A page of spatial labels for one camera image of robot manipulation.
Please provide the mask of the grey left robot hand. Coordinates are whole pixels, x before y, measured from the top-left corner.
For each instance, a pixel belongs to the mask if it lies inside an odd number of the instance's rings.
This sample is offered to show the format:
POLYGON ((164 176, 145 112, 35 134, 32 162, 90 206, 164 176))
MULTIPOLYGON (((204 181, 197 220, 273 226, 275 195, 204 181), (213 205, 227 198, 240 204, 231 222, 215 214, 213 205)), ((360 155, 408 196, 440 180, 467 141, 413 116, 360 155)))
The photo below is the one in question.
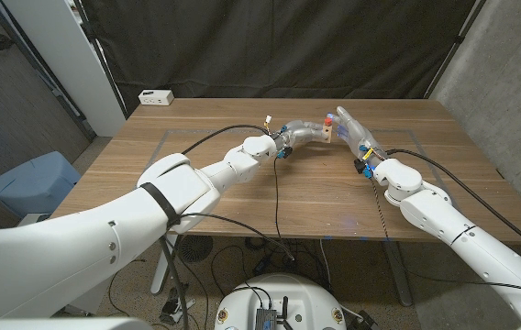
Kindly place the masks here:
POLYGON ((328 134, 323 131, 323 126, 314 122, 294 120, 285 124, 280 130, 272 134, 276 151, 280 152, 286 147, 308 142, 327 142, 328 134))

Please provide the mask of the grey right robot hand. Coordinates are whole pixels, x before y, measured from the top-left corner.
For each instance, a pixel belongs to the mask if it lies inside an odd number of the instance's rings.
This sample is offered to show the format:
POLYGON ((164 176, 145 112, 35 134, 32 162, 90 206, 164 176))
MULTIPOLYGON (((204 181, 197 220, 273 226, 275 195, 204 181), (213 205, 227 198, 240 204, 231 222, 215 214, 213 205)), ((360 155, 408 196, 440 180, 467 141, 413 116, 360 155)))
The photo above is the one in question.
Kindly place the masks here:
POLYGON ((344 107, 338 106, 336 113, 328 113, 326 118, 330 119, 336 127, 337 137, 345 141, 352 154, 370 168, 376 168, 386 159, 386 153, 372 133, 353 118, 344 107))

